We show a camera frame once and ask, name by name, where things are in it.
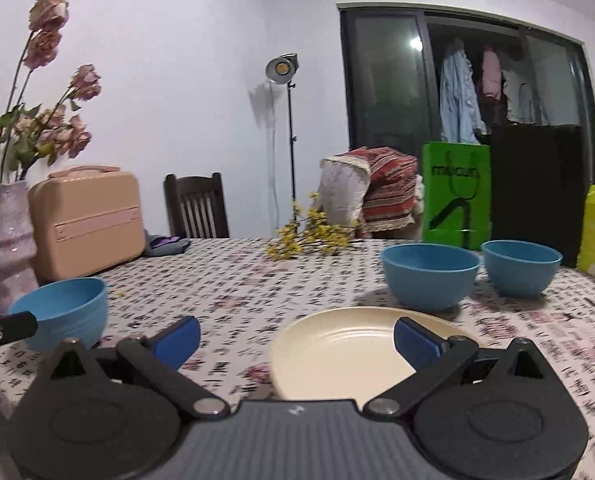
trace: cream plate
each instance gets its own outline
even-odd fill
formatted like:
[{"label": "cream plate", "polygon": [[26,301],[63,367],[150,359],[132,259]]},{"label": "cream plate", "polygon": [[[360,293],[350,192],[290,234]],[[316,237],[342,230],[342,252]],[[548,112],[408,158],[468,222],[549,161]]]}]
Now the cream plate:
[{"label": "cream plate", "polygon": [[352,306],[311,314],[282,331],[270,348],[270,376],[286,400],[367,400],[415,373],[398,354],[393,327],[408,316],[444,338],[466,335],[437,317],[401,308]]}]

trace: floor lamp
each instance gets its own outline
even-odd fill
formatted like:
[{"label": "floor lamp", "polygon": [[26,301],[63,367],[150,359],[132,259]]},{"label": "floor lamp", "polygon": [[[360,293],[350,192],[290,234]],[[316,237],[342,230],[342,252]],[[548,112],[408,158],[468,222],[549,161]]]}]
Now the floor lamp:
[{"label": "floor lamp", "polygon": [[286,85],[288,92],[288,146],[291,154],[291,190],[293,196],[293,203],[297,201],[295,191],[295,144],[296,137],[293,136],[293,105],[291,101],[291,92],[295,88],[293,83],[293,76],[299,63],[297,62],[297,54],[284,54],[276,57],[268,62],[266,65],[266,77],[278,85]]}]

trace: wooden chair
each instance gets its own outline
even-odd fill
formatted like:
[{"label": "wooden chair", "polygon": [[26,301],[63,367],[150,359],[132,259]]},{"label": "wooden chair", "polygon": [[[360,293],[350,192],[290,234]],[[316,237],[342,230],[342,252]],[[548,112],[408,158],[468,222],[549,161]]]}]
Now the wooden chair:
[{"label": "wooden chair", "polygon": [[222,176],[168,174],[164,181],[168,218],[173,235],[184,238],[228,238]]}]

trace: blue bowl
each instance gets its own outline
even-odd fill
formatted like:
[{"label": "blue bowl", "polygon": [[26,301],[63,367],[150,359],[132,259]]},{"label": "blue bowl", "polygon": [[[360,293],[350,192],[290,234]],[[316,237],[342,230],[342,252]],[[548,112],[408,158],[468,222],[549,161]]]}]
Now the blue bowl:
[{"label": "blue bowl", "polygon": [[90,348],[106,326],[108,290],[99,278],[50,283],[17,300],[10,313],[26,310],[39,325],[36,334],[26,339],[33,350],[52,352],[66,337],[76,337]]},{"label": "blue bowl", "polygon": [[551,283],[562,255],[545,245],[520,240],[482,244],[486,272],[502,296],[536,298]]},{"label": "blue bowl", "polygon": [[480,266],[477,254],[440,244],[403,244],[382,251],[392,294],[423,312],[446,310],[468,296]]}]

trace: beige suitcase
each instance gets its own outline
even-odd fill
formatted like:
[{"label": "beige suitcase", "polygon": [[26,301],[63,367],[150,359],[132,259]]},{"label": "beige suitcase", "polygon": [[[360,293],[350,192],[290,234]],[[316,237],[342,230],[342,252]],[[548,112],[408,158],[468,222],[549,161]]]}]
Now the beige suitcase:
[{"label": "beige suitcase", "polygon": [[35,228],[37,278],[88,276],[144,251],[135,175],[113,166],[51,173],[28,192]]}]

